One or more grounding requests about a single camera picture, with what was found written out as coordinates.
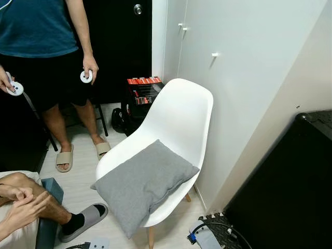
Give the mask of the teal-shirted person's right hand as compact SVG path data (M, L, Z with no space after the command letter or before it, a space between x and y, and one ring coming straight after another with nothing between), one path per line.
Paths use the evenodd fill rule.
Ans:
M1 90L5 93L9 93L10 95L15 95L15 88L12 85L12 80L7 75L6 71L2 66L0 66L0 74L1 74Z

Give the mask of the grey-shirted person's left hand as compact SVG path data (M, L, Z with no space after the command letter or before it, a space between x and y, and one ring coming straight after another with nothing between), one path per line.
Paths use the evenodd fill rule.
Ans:
M22 201L33 199L33 192L30 187L14 187L12 185L1 184L1 205L10 201Z

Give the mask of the grey-shirted person's right hand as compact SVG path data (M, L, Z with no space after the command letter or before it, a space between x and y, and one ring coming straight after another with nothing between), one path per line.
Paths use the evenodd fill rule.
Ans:
M50 194L45 191L31 201L15 202L2 222L2 228L9 229L11 233L29 225L36 220L39 214L47 207L50 199Z

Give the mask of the teal-shirted person's left hand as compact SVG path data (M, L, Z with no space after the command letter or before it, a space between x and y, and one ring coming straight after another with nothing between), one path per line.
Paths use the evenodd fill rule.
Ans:
M81 81L93 85L98 76L99 67L91 53L85 53L83 56L83 72L81 73Z

